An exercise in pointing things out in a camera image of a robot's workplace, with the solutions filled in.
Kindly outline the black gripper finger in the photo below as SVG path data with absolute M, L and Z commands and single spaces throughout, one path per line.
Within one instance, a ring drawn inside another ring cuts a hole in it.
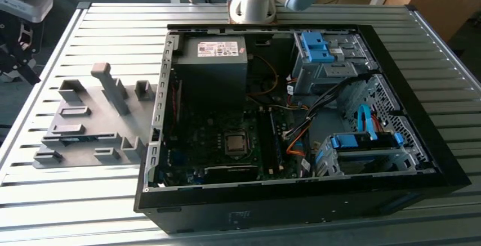
M 28 64 L 32 59 L 32 53 L 31 53 L 32 39 L 33 39 L 32 27 L 27 23 L 20 22 L 19 38 L 15 44 L 15 57 L 19 64 L 17 72 L 23 76 L 24 80 L 31 85 L 35 85 L 36 83 L 40 82 L 40 79 L 32 67 Z
M 1 24 L 1 74 L 8 75 L 11 73 L 16 73 L 23 78 L 17 72 L 19 62 L 15 57 L 15 44 L 19 37 L 19 32 L 20 23 Z M 33 55 L 28 64 L 33 68 Z

